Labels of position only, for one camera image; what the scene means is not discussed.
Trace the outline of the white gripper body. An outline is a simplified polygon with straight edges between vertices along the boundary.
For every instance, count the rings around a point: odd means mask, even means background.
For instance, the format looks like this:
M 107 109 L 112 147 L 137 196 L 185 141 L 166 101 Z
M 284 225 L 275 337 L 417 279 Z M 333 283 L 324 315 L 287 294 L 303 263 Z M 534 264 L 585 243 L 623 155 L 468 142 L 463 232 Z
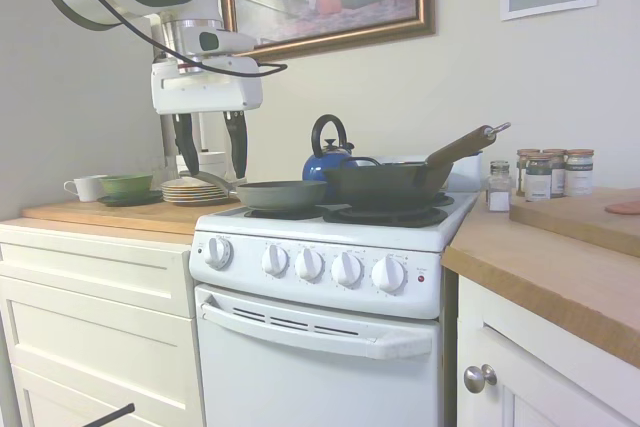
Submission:
M 152 65 L 153 106 L 160 115 L 246 111 L 263 101 L 259 78 L 209 71 L 182 73 L 176 61 Z

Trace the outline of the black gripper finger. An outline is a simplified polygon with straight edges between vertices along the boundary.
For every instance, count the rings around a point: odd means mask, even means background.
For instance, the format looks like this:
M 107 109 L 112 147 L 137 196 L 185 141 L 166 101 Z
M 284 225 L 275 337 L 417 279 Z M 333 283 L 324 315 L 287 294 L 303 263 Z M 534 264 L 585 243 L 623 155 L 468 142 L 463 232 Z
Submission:
M 199 171 L 198 150 L 193 139 L 193 124 L 190 114 L 174 114 L 172 116 L 175 143 L 190 172 Z
M 231 145 L 231 161 L 237 179 L 246 176 L 248 135 L 245 115 L 242 111 L 223 114 Z

